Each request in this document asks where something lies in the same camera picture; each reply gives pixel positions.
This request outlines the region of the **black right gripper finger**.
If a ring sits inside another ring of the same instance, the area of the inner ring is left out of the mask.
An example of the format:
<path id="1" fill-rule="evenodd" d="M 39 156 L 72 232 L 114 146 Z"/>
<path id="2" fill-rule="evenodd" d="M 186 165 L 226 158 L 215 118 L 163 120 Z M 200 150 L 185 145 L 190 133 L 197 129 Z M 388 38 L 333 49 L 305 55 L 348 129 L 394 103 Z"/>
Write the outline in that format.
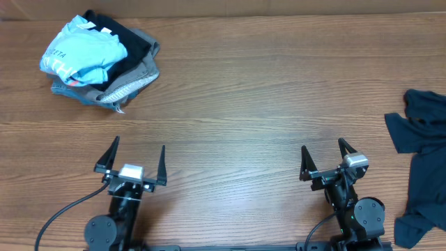
<path id="1" fill-rule="evenodd" d="M 350 153 L 357 153 L 357 151 L 344 138 L 338 139 L 338 145 L 342 158 Z"/>
<path id="2" fill-rule="evenodd" d="M 301 174 L 311 174 L 313 172 L 317 172 L 317 167 L 314 164 L 314 161 L 307 150 L 306 146 L 301 147 L 301 166 L 300 173 Z"/>

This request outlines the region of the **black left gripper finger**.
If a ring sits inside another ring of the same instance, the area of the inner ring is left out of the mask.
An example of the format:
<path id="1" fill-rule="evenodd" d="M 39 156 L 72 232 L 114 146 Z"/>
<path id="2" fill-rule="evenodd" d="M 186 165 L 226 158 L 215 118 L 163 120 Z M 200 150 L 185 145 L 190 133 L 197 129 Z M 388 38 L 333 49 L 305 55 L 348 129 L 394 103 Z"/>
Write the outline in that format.
<path id="1" fill-rule="evenodd" d="M 111 146 L 105 151 L 105 153 L 96 162 L 94 170 L 95 171 L 109 171 L 112 170 L 116 152 L 118 150 L 120 137 L 116 136 L 113 140 Z"/>
<path id="2" fill-rule="evenodd" d="M 165 145 L 162 146 L 157 168 L 157 181 L 167 181 L 167 168 L 165 164 Z"/>

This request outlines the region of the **light blue t-shirt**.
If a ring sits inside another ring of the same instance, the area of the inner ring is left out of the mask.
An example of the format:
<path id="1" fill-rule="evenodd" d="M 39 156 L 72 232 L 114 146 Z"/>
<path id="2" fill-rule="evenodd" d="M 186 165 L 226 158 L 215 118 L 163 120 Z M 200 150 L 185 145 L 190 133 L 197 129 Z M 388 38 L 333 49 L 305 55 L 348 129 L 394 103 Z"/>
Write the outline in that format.
<path id="1" fill-rule="evenodd" d="M 117 35 L 77 15 L 57 34 L 40 60 L 40 70 L 68 86 L 102 84 L 107 71 L 128 55 Z"/>

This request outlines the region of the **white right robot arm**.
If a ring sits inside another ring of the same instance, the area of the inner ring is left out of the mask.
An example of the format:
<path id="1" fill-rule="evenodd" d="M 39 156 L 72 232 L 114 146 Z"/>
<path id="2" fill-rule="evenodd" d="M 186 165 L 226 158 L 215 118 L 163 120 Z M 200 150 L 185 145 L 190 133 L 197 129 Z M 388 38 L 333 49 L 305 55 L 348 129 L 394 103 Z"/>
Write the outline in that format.
<path id="1" fill-rule="evenodd" d="M 335 218 L 340 235 L 321 243 L 319 250 L 391 250 L 390 243 L 380 237 L 385 233 L 385 205 L 375 197 L 359 198 L 354 185 L 364 177 L 369 160 L 361 151 L 355 150 L 345 139 L 338 139 L 342 161 L 334 169 L 320 172 L 307 147 L 301 147 L 301 181 L 310 181 L 313 191 L 324 191 L 325 199 L 333 213 L 321 220 L 307 235 L 303 250 L 311 250 L 316 244 L 311 238 L 322 225 Z"/>

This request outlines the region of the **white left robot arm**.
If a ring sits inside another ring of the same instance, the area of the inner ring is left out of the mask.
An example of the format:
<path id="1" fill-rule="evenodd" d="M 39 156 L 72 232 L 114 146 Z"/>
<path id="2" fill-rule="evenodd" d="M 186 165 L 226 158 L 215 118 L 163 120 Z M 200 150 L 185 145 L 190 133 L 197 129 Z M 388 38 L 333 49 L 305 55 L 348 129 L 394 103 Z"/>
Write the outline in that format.
<path id="1" fill-rule="evenodd" d="M 84 239 L 92 251 L 147 250 L 147 244 L 133 239 L 142 195 L 167 184 L 164 146 L 155 179 L 146 178 L 144 168 L 136 165 L 125 164 L 120 170 L 114 170 L 119 139 L 119 136 L 114 139 L 93 169 L 103 175 L 102 182 L 111 201 L 108 214 L 91 218 L 85 226 Z"/>

